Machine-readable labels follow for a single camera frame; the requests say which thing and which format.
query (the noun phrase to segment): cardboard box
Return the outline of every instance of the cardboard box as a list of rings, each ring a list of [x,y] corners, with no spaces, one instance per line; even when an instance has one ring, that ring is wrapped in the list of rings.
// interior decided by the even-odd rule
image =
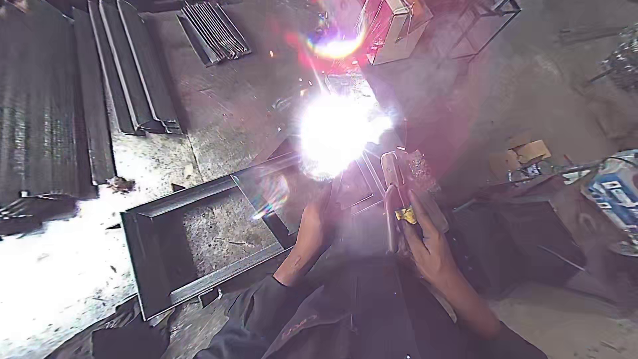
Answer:
[[[434,17],[422,0],[367,0],[366,56],[372,65],[410,57]]]
[[[551,157],[552,154],[543,140],[520,144],[525,138],[527,138],[527,135],[512,137],[508,140],[508,145],[514,145],[515,147],[489,155],[490,170],[498,181],[507,181],[508,171],[516,171],[521,168],[521,165],[535,158],[545,159]]]

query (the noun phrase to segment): stacked metal bar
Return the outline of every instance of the stacked metal bar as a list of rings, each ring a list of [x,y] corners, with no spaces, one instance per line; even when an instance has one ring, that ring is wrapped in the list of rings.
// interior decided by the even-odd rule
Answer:
[[[224,59],[238,59],[251,52],[244,37],[218,3],[211,4],[204,1],[189,4],[185,2],[182,12],[190,27],[197,33],[197,40],[203,42],[202,47],[208,49],[204,52],[208,57],[206,61],[202,51],[198,51],[197,46],[193,45],[195,52],[202,58],[205,65],[218,63]],[[191,31],[183,21],[181,22],[193,43],[192,36],[189,35]]]
[[[46,1],[0,8],[0,204],[91,189],[73,26]]]
[[[89,1],[108,103],[128,135],[181,134],[144,21],[122,0]]]
[[[115,164],[107,108],[104,102],[98,48],[89,14],[73,8],[73,19],[80,88],[84,104],[84,123],[91,160],[91,177],[95,185],[102,185],[109,178],[115,177]]]

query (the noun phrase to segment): bright light flare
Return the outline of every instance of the bright light flare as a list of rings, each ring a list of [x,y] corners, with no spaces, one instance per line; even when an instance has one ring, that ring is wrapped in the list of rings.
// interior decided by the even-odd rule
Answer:
[[[333,178],[361,156],[368,142],[378,143],[392,121],[370,116],[365,102],[350,97],[324,95],[311,103],[300,129],[306,172],[316,179]]]

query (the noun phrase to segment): finger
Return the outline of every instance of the finger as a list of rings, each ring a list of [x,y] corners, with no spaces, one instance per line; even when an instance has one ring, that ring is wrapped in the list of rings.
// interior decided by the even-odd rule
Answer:
[[[403,229],[403,235],[405,236],[406,241],[408,242],[408,246],[410,246],[410,250],[414,253],[418,250],[426,250],[429,253],[426,245],[423,243],[423,239],[417,233],[417,230],[414,228],[414,225],[411,225],[405,219],[401,221],[401,228]]]
[[[417,218],[417,222],[423,229],[423,234],[425,234],[426,236],[436,234],[438,230],[432,223],[430,216],[427,214],[427,211],[423,207],[421,200],[417,197],[417,194],[414,193],[413,190],[409,190],[408,197],[410,198],[410,204],[412,205],[412,210],[414,211],[414,215]]]

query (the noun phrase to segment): welder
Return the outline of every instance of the welder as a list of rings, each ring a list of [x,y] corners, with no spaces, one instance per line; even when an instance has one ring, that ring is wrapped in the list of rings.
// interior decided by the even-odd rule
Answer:
[[[237,297],[228,322],[195,358],[547,358],[498,320],[415,193],[408,197],[421,228],[400,221],[409,261],[353,260],[321,273],[319,283],[309,280],[314,270],[307,274],[330,247],[338,216],[329,192],[307,205],[288,257]]]

